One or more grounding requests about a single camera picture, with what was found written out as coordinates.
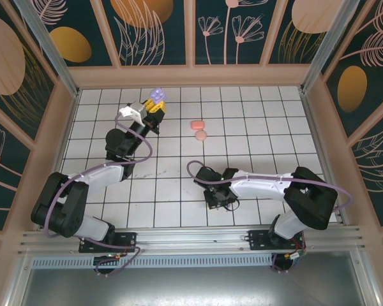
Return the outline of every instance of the white tile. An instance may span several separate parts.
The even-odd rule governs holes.
[[[182,202],[181,226],[207,226],[206,203]]]
[[[158,156],[180,156],[180,138],[159,138]]]
[[[89,149],[89,158],[103,158],[106,157],[107,151],[105,146],[107,142],[105,139],[92,139],[91,148]]]
[[[103,203],[105,199],[105,190],[106,188],[102,188],[96,193],[93,193],[87,197],[87,203]]]
[[[287,118],[291,134],[310,134],[308,121],[306,117]]]
[[[203,157],[202,156],[186,156],[186,157],[181,157],[181,177],[184,177],[184,178],[189,178],[189,173],[187,172],[187,164],[190,162],[190,161],[200,161],[203,163]],[[197,172],[199,172],[201,168],[201,165],[195,163],[195,164],[191,164],[190,165],[190,171],[196,175]]]
[[[118,110],[118,104],[100,105],[96,120],[115,120]]]
[[[329,223],[336,223],[338,222],[336,216],[334,215],[334,213],[331,214],[331,217],[329,218]]]
[[[181,119],[181,136],[195,136],[196,131],[192,129],[191,124],[194,119]]]
[[[146,138],[146,140],[152,146],[152,157],[158,155],[158,139],[157,138]],[[135,151],[135,157],[146,157],[149,155],[150,149],[145,143],[141,143]]]
[[[298,87],[296,86],[280,86],[282,100],[300,100]]]
[[[248,135],[268,135],[265,118],[245,118]]]
[[[204,131],[208,136],[223,136],[224,122],[223,119],[204,119]]]
[[[315,174],[321,174],[322,168],[320,166],[318,155],[316,154],[298,154],[299,165],[306,167]]]
[[[180,119],[163,120],[159,125],[159,136],[180,136]]]
[[[295,154],[274,155],[276,171],[278,174],[293,173],[298,167]]]
[[[252,172],[251,158],[249,155],[229,156],[229,168],[237,168],[246,172]]]
[[[151,157],[147,161],[136,164],[132,177],[134,179],[154,179],[156,177],[156,158]]]
[[[224,119],[225,134],[231,135],[246,135],[244,118]]]
[[[201,103],[182,103],[181,105],[181,118],[182,119],[201,119],[202,106]]]
[[[219,87],[202,87],[202,101],[221,101]]]
[[[295,153],[290,135],[271,135],[270,139],[274,154]]]
[[[87,158],[91,140],[70,140],[65,158]]]
[[[95,121],[98,105],[79,105],[75,121]]]
[[[254,87],[240,87],[241,99],[243,101],[260,101],[260,89],[258,86]]]
[[[204,141],[204,155],[226,155],[225,138],[223,136],[208,136]]]
[[[106,161],[105,158],[90,158],[90,159],[88,159],[85,170],[90,169],[90,168],[94,168],[95,166],[98,166],[98,165],[103,164],[105,162],[107,163],[110,161]]]
[[[115,128],[115,121],[96,121],[93,138],[105,138],[111,129]]]
[[[123,180],[107,187],[105,203],[129,202],[131,180]]]
[[[284,101],[283,107],[287,117],[305,116],[304,107],[301,101]]]
[[[269,136],[249,136],[251,154],[272,154]]]
[[[243,101],[244,116],[250,117],[264,117],[264,108],[261,101],[245,102]]]
[[[140,88],[122,89],[119,103],[128,104],[134,102],[140,102]]]
[[[311,135],[292,135],[292,140],[297,153],[316,153]]]
[[[263,101],[266,117],[285,117],[281,101]]]
[[[154,88],[142,88],[140,92],[140,102],[144,102],[151,98],[151,91]]]
[[[180,201],[180,178],[156,180],[156,201]]]
[[[221,87],[222,101],[241,101],[239,87]]]
[[[200,87],[182,87],[181,102],[200,102]]]
[[[183,137],[181,139],[181,155],[182,156],[199,156],[203,155],[203,142],[194,137]]]
[[[180,157],[159,157],[157,177],[180,177]]]
[[[249,154],[247,136],[227,136],[227,155]]]
[[[181,179],[182,201],[204,201],[204,189],[194,183],[192,178]]]
[[[77,121],[72,127],[71,139],[92,138],[94,121]]]
[[[101,89],[86,89],[82,91],[80,105],[98,104],[100,102]]]
[[[204,158],[204,161],[207,167],[212,168],[215,172],[218,172],[220,174],[222,174],[224,170],[229,167],[227,156],[206,156]]]
[[[180,202],[156,203],[155,228],[180,227]]]
[[[164,119],[179,119],[180,118],[180,103],[171,103],[166,105],[166,114]]]
[[[100,104],[119,104],[120,89],[102,89]]]
[[[261,98],[263,101],[281,100],[280,91],[277,86],[261,86]]]
[[[224,118],[244,117],[241,102],[223,102]]]
[[[88,217],[102,218],[103,204],[90,204],[85,206],[85,214]]]
[[[283,205],[280,201],[258,200],[258,205],[262,225],[271,224],[277,215],[284,214]]]
[[[289,134],[289,127],[285,117],[267,118],[267,125],[270,135]]]
[[[240,207],[234,211],[234,222],[236,225],[261,224],[257,200],[240,200]]]
[[[222,110],[222,103],[221,102],[207,102],[202,103],[202,111],[203,116],[202,118],[222,118],[223,117],[223,110]]]
[[[209,209],[207,211],[207,218],[209,226],[234,225],[232,220],[232,212],[229,212],[222,207],[219,210]]]
[[[86,159],[65,159],[63,164],[63,174],[81,173],[85,170]]]
[[[152,228],[154,203],[130,203],[128,227]]]
[[[180,102],[180,88],[162,88],[162,91],[166,94],[165,102]]]
[[[132,180],[130,202],[154,201],[154,188],[156,180]]]
[[[276,174],[274,156],[251,155],[253,172],[260,174]]]
[[[107,221],[115,228],[125,228],[128,221],[128,203],[109,203],[103,208],[102,220]]]

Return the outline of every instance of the yellow object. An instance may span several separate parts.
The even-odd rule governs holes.
[[[50,32],[61,56],[71,62],[85,62],[91,55],[91,45],[77,30],[71,27],[57,27]]]
[[[25,72],[23,45],[13,29],[0,19],[0,94],[17,92]]]
[[[148,12],[144,2],[151,17],[153,18],[155,12],[161,23],[169,19],[173,12],[173,0],[110,0],[115,12],[127,24],[141,28],[152,27],[154,22],[147,22]]]
[[[149,112],[156,104],[153,102],[152,99],[148,99],[146,100],[146,102],[144,103],[144,106],[145,106],[145,109],[147,112]]]
[[[338,84],[338,103],[347,113],[353,112],[363,101],[368,79],[363,69],[350,66],[342,73]]]
[[[331,27],[342,2],[343,0],[295,0],[292,6],[292,23],[302,33],[324,33]]]
[[[164,113],[166,113],[166,104],[164,101],[160,102],[159,104],[155,105],[149,113],[156,113],[159,109],[163,110]]]

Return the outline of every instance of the leaf pattern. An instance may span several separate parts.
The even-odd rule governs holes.
[[[37,14],[44,24],[54,26],[67,11],[66,0],[33,0]]]

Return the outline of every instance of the teal wallpaper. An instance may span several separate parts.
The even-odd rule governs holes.
[[[274,8],[268,0],[196,0],[196,64],[258,64]]]
[[[326,85],[348,136],[383,102],[383,0],[375,2]]]
[[[30,150],[0,125],[0,231],[6,222]]]
[[[35,139],[54,83],[0,4],[0,109]]]
[[[123,66],[184,65],[183,0],[102,0]]]

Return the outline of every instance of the cable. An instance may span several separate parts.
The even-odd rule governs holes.
[[[139,159],[137,161],[121,161],[121,162],[110,162],[110,163],[103,163],[103,164],[99,164],[98,166],[95,166],[91,169],[88,169],[88,170],[85,170],[79,174],[77,174],[76,176],[70,178],[69,180],[67,180],[65,182],[65,184],[63,184],[61,186],[61,188],[58,190],[58,192],[56,193],[56,196],[54,197],[54,199],[52,200],[51,204],[50,204],[50,207],[49,207],[49,211],[47,213],[47,216],[45,217],[45,222],[44,222],[44,230],[45,230],[45,234],[49,237],[49,238],[54,238],[54,237],[57,237],[58,234],[55,234],[55,235],[51,235],[49,233],[49,224],[50,224],[50,217],[51,217],[51,214],[52,214],[52,211],[54,210],[54,207],[57,203],[57,200],[59,199],[60,195],[63,193],[63,191],[72,183],[74,182],[76,179],[79,179],[80,177],[84,177],[84,175],[87,175],[87,174],[90,174],[92,172],[94,172],[95,170],[97,169],[100,169],[100,168],[103,168],[103,167],[106,167],[106,166],[123,166],[123,165],[126,165],[126,164],[137,164],[137,163],[142,163],[144,161],[147,161],[153,154],[153,148],[151,146],[151,144],[140,134],[136,133],[134,130],[124,126],[123,124],[119,123],[118,122],[118,118],[121,116],[121,114],[117,114],[116,117],[115,117],[115,123],[120,126],[121,128],[127,130],[129,133],[135,135],[136,137],[140,138],[148,147],[149,147],[149,154],[142,158],[142,159]]]
[[[226,184],[229,182],[236,182],[238,180],[246,180],[246,179],[276,180],[276,177],[270,177],[267,175],[247,175],[245,177],[233,177],[233,178],[230,178],[228,180],[218,180],[216,182],[210,182],[208,180],[201,180],[192,174],[192,172],[190,171],[190,165],[195,164],[195,163],[200,164],[201,166],[205,167],[201,161],[190,161],[186,166],[187,172],[189,173],[190,177],[193,178],[195,181],[202,183],[202,184],[206,184],[206,185],[220,185],[220,184]],[[318,186],[322,186],[322,187],[327,187],[327,188],[335,189],[337,191],[340,191],[341,193],[346,194],[349,197],[348,202],[334,208],[333,212],[337,212],[339,209],[346,208],[353,202],[353,196],[348,191],[344,190],[341,187],[335,186],[335,185],[331,185],[331,184],[328,184],[325,182],[318,182],[317,180],[304,180],[301,178],[292,178],[292,177],[279,177],[279,179],[282,182],[297,182],[297,183],[313,184],[313,185],[318,185]]]

